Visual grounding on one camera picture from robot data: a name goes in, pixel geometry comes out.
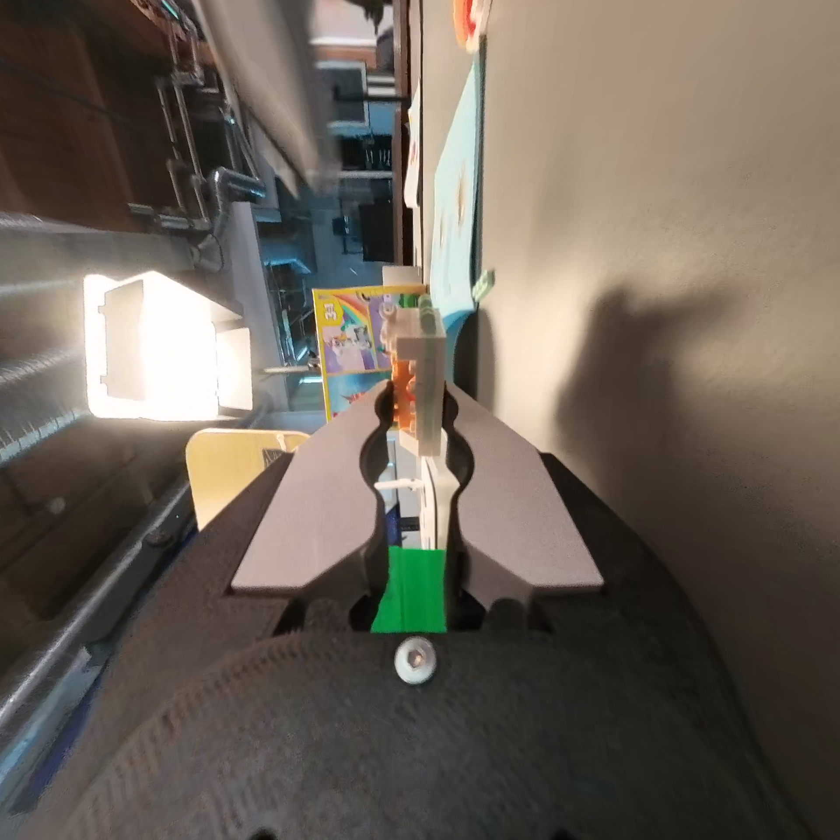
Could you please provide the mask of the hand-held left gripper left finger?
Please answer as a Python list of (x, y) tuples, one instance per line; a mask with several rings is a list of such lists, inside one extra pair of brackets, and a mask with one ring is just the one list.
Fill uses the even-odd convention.
[(356, 603), (388, 577), (385, 504), (392, 384), (380, 382), (290, 457), (230, 587), (238, 595)]

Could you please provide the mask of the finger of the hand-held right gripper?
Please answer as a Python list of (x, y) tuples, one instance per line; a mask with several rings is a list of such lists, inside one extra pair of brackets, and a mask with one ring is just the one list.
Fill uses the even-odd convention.
[(292, 193), (332, 189), (341, 164), (310, 42), (312, 3), (200, 1), (196, 12), (258, 162)]

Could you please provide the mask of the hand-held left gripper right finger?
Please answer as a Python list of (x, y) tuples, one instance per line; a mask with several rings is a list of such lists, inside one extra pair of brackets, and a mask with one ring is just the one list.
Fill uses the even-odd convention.
[(540, 452), (456, 385), (446, 385), (444, 405), (466, 591), (483, 606), (529, 606), (601, 590), (602, 574)]

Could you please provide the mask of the orange and white lego assembly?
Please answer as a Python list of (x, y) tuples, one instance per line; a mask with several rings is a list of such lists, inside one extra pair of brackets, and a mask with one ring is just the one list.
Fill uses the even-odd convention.
[(405, 308), (386, 299), (379, 309), (380, 344), (392, 366), (394, 423), (416, 457), (440, 454), (445, 395), (446, 333), (430, 296)]

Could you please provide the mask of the yellow lego set box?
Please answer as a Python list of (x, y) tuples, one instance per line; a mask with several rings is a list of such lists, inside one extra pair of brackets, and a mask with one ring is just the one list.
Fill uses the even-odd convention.
[(327, 422), (392, 375), (383, 308), (416, 308), (423, 285), (314, 289), (312, 303)]

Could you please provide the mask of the orange and red lego pieces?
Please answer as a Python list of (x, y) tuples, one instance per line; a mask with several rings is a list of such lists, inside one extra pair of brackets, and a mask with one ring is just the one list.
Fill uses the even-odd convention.
[(476, 54), (487, 32), (491, 1), (453, 1), (453, 23), (458, 45)]

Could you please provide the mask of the monitor on stand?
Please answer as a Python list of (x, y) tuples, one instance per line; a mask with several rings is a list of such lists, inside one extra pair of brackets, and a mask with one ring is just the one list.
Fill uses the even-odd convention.
[(330, 99), (330, 124), (365, 127), (369, 124), (367, 68), (363, 61), (329, 60), (319, 70)]

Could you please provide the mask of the light wooden board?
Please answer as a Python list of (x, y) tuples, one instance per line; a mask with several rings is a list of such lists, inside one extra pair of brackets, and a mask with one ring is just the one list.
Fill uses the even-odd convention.
[(208, 428), (191, 436), (185, 464), (198, 531), (279, 457), (292, 453), (309, 438), (303, 432), (283, 430), (293, 446), (292, 451), (283, 453), (272, 447), (276, 431)]

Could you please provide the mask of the green plastic bin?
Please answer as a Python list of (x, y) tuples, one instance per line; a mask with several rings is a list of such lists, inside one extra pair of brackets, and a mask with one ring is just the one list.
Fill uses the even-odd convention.
[(372, 634), (446, 634), (446, 552), (388, 549), (388, 577)]

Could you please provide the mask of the white instruction booklet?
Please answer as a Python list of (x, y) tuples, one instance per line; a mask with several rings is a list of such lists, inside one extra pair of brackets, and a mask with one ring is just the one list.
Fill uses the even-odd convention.
[(421, 208), (421, 168), (422, 168), (422, 88), (415, 90), (411, 105), (407, 110), (407, 157), (403, 178), (403, 201), (407, 208)]

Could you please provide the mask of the light blue instruction booklet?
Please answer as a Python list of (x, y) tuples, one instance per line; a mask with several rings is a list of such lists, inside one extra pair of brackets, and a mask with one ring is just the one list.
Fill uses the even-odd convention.
[(429, 290), (444, 329), (476, 309), (484, 129), (484, 60), (475, 56), (434, 175)]

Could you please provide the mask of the bright studio light panel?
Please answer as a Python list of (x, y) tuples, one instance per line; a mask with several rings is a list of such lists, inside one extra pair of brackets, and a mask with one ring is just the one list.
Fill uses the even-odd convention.
[(82, 281), (90, 414), (214, 422), (254, 408), (243, 316), (157, 271)]

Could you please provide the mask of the silver flexible duct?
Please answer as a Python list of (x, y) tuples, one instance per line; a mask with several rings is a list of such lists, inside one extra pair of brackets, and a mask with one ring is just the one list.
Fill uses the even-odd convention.
[(209, 178), (212, 215), (204, 238), (192, 247), (195, 268), (221, 271), (224, 267), (223, 239), (230, 218), (230, 207), (236, 201), (257, 200), (266, 197), (265, 184), (244, 173), (216, 168)]

